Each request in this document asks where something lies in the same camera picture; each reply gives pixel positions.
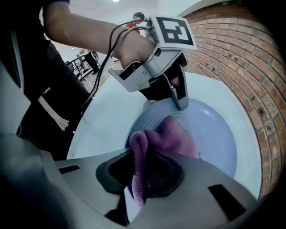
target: black slot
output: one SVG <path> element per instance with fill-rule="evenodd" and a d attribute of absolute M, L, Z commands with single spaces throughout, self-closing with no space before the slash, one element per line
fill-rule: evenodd
<path fill-rule="evenodd" d="M 72 165 L 72 166 L 68 166 L 68 167 L 63 167 L 63 168 L 59 168 L 59 172 L 61 174 L 66 174 L 75 170 L 79 170 L 80 167 L 78 167 L 77 165 Z"/>
<path fill-rule="evenodd" d="M 245 212 L 244 207 L 221 185 L 208 187 L 223 212 L 232 221 Z"/>

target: purple towel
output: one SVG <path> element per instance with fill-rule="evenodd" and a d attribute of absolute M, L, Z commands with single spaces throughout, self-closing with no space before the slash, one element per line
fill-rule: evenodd
<path fill-rule="evenodd" d="M 199 158 L 198 150 L 192 136 L 177 122 L 173 116 L 166 117 L 156 131 L 140 130 L 130 137 L 130 146 L 134 152 L 134 175 L 132 192 L 135 202 L 143 207 L 145 192 L 145 166 L 148 147 L 158 151 L 178 153 Z"/>

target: gray plastic panel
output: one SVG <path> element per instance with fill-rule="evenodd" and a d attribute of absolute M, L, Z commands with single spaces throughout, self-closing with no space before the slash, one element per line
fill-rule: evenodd
<path fill-rule="evenodd" d="M 97 210 L 90 207 L 82 199 L 83 195 L 75 193 L 70 185 L 63 178 L 59 169 L 55 165 L 55 162 L 49 152 L 41 151 L 41 157 L 43 160 L 45 172 L 50 182 L 55 185 L 62 193 L 61 201 L 66 212 L 68 212 L 68 220 L 71 223 L 71 228 L 74 229 L 123 229 L 125 227 L 118 225 L 111 220 L 101 215 L 98 211 L 102 206 L 97 206 Z"/>
<path fill-rule="evenodd" d="M 96 169 L 101 163 L 128 150 L 128 148 L 124 148 L 94 157 L 56 161 L 55 163 L 58 168 L 71 165 L 77 165 L 80 167 L 79 170 L 62 174 L 63 178 L 67 181 L 70 188 L 79 195 L 87 205 L 98 213 L 105 215 L 110 210 L 116 209 L 119 201 L 119 195 L 105 191 L 95 176 Z"/>
<path fill-rule="evenodd" d="M 0 134 L 16 134 L 30 104 L 0 61 Z"/>
<path fill-rule="evenodd" d="M 183 167 L 185 178 L 168 197 L 147 199 L 130 227 L 210 229 L 222 226 L 229 221 L 208 190 L 208 187 L 217 184 L 222 184 L 245 209 L 256 203 L 242 185 L 213 165 L 182 155 L 164 154 Z"/>

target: ceiling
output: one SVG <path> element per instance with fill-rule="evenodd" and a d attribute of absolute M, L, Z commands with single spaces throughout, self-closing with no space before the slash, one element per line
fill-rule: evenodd
<path fill-rule="evenodd" d="M 71 11 L 93 19 L 118 23 L 130 20 L 135 12 L 156 14 L 157 0 L 71 0 Z"/>

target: person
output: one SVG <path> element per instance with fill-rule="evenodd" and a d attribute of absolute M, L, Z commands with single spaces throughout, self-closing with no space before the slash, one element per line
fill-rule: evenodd
<path fill-rule="evenodd" d="M 71 13 L 69 0 L 5 1 L 2 8 L 11 13 L 1 14 L 5 21 L 1 28 L 1 60 L 17 82 L 11 57 L 11 30 L 16 32 L 24 73 L 24 94 L 31 101 L 19 135 L 30 140 L 39 149 L 49 151 L 55 160 L 66 159 L 74 131 L 81 119 L 81 108 L 89 96 L 87 90 L 65 65 L 50 40 L 107 54 L 109 36 L 117 26 Z M 39 14 L 43 9 L 43 26 Z M 114 32 L 114 43 L 118 34 Z M 138 33 L 130 33 L 118 44 L 112 56 L 126 67 L 132 61 L 145 61 L 154 50 L 154 44 Z M 62 119 L 68 120 L 63 131 L 41 106 L 41 98 Z"/>
<path fill-rule="evenodd" d="M 144 20 L 145 19 L 145 15 L 141 12 L 137 12 L 133 15 L 132 17 L 132 21 L 135 21 L 135 20 Z M 125 25 L 126 28 L 132 28 L 132 27 L 135 27 L 137 25 L 139 25 L 141 23 L 141 21 L 135 21 L 135 22 L 132 22 L 132 23 L 128 23 Z"/>

